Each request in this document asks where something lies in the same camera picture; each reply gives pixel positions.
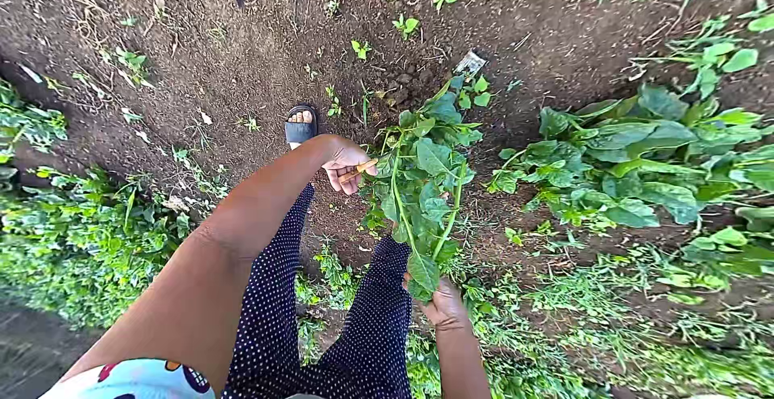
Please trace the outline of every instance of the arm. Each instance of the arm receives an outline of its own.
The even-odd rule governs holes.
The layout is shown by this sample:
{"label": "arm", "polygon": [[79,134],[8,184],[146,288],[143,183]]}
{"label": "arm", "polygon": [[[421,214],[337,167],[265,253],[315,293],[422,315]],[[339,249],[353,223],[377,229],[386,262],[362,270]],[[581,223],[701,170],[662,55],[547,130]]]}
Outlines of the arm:
{"label": "arm", "polygon": [[321,135],[258,169],[188,236],[150,287],[62,380],[103,364],[158,358],[193,367],[219,395],[253,259],[321,166],[336,190],[351,194],[361,177],[342,186],[336,175],[366,161],[351,140]]}
{"label": "arm", "polygon": [[[409,279],[410,275],[406,273],[406,282]],[[436,328],[443,397],[491,397],[479,353],[479,341],[473,335],[473,325],[457,289],[447,278],[441,278],[431,302],[420,307]]]}

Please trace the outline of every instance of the dirt path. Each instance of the dirt path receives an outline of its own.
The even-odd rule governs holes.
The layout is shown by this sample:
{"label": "dirt path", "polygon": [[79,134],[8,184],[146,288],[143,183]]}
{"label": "dirt path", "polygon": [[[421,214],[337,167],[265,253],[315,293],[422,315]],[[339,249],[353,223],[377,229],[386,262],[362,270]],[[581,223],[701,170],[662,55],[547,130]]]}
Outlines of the dirt path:
{"label": "dirt path", "polygon": [[[172,146],[197,149],[192,155],[211,177],[223,165],[233,185],[285,151],[282,116],[299,101],[321,109],[325,131],[372,143],[379,127],[431,96],[474,48],[489,60],[484,71],[498,92],[489,108],[466,115],[484,124],[485,140],[471,150],[471,161],[486,175],[499,163],[501,147],[521,147],[537,137],[541,105],[578,107],[630,94],[636,82],[626,77],[636,71],[626,69],[628,58],[652,53],[663,38],[707,17],[747,10],[754,2],[692,0],[680,17],[682,0],[459,0],[440,12],[431,0],[338,0],[340,10],[329,17],[328,1],[244,0],[239,8],[236,0],[0,0],[0,73],[24,97],[62,108],[70,120],[71,140],[56,147],[56,156],[24,153],[17,164],[70,170],[99,164],[120,175],[148,173],[164,191],[195,196]],[[407,41],[391,24],[401,13],[421,22],[421,32]],[[119,21],[126,17],[139,20],[125,27]],[[356,58],[351,39],[373,46],[367,61]],[[131,89],[102,63],[98,48],[117,46],[148,55],[155,90]],[[770,59],[770,48],[762,49]],[[58,96],[23,75],[19,63],[71,88]],[[71,78],[74,71],[109,89],[110,101],[80,86]],[[770,112],[771,73],[766,64],[732,75],[724,100]],[[372,96],[367,127],[361,83],[392,90],[384,100]],[[324,116],[329,85],[341,97],[342,116]],[[144,123],[128,125],[121,108],[142,115]],[[204,124],[200,112],[213,123]],[[258,131],[238,122],[249,117]],[[322,181],[316,179],[310,231],[337,237],[345,260],[366,263],[373,238],[357,230],[363,204],[358,197],[332,195]],[[507,260],[501,226],[530,228],[545,218],[516,214],[526,198],[528,192],[492,197],[479,187],[470,190],[470,213],[496,223],[480,229],[477,255]]]}

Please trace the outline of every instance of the hand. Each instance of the hand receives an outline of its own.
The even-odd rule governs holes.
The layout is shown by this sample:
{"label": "hand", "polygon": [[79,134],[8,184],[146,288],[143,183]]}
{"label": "hand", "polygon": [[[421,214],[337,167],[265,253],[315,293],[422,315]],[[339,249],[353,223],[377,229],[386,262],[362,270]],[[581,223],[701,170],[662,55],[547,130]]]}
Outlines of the hand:
{"label": "hand", "polygon": [[[403,274],[403,288],[408,286],[410,279],[411,274]],[[459,291],[446,277],[440,279],[438,288],[433,292],[433,299],[427,305],[420,304],[420,308],[436,327],[436,331],[461,328],[473,330]]]}
{"label": "hand", "polygon": [[[336,192],[343,191],[347,195],[351,195],[358,191],[358,183],[363,179],[360,174],[355,175],[353,178],[345,181],[343,184],[339,183],[338,177],[348,172],[357,170],[355,167],[359,164],[371,160],[370,157],[359,147],[355,142],[350,139],[345,139],[336,135],[330,136],[333,141],[333,153],[330,160],[323,164],[323,169],[328,174],[328,180],[331,182],[331,186]],[[376,166],[371,166],[365,170],[370,175],[377,175],[378,170]]]}

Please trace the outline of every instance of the plant stem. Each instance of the plant stem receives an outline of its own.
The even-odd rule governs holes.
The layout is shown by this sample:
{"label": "plant stem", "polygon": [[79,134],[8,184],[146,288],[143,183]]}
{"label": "plant stem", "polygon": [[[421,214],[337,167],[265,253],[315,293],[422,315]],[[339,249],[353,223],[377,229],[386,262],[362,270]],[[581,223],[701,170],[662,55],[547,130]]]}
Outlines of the plant stem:
{"label": "plant stem", "polygon": [[440,253],[440,249],[443,247],[443,242],[446,241],[449,233],[451,233],[451,227],[454,226],[454,218],[457,217],[457,211],[460,209],[460,198],[462,197],[462,180],[464,180],[465,173],[467,171],[468,161],[466,160],[462,163],[462,166],[460,166],[460,177],[457,179],[457,185],[454,187],[454,210],[451,211],[451,214],[449,215],[449,222],[447,222],[446,228],[443,231],[443,235],[440,236],[438,244],[433,250],[433,261],[435,261],[438,253]]}
{"label": "plant stem", "polygon": [[395,197],[395,203],[398,205],[400,219],[403,221],[403,224],[406,226],[406,232],[409,234],[409,245],[411,245],[411,250],[415,253],[418,253],[416,250],[416,245],[414,244],[414,234],[411,230],[411,224],[409,224],[409,219],[406,217],[406,211],[403,209],[403,201],[400,199],[398,183],[395,181],[398,176],[398,159],[400,158],[400,146],[403,142],[403,134],[404,133],[400,134],[400,137],[398,138],[398,145],[395,146],[395,166],[392,168],[392,180],[390,181],[390,184],[392,186],[392,195]]}

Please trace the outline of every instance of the foot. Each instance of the foot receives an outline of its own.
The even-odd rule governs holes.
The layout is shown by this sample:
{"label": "foot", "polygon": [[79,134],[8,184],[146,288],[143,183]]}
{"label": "foot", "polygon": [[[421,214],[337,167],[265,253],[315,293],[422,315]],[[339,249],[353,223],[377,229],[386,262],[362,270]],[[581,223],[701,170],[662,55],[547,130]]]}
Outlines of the foot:
{"label": "foot", "polygon": [[[313,119],[314,118],[312,117],[312,112],[310,112],[308,110],[304,110],[303,112],[298,112],[298,113],[294,114],[293,116],[291,116],[290,118],[288,118],[288,123],[307,123],[307,124],[310,124],[310,123],[312,123]],[[290,145],[290,149],[292,149],[292,150],[295,150],[296,147],[301,145],[298,142],[288,142],[288,144]]]}

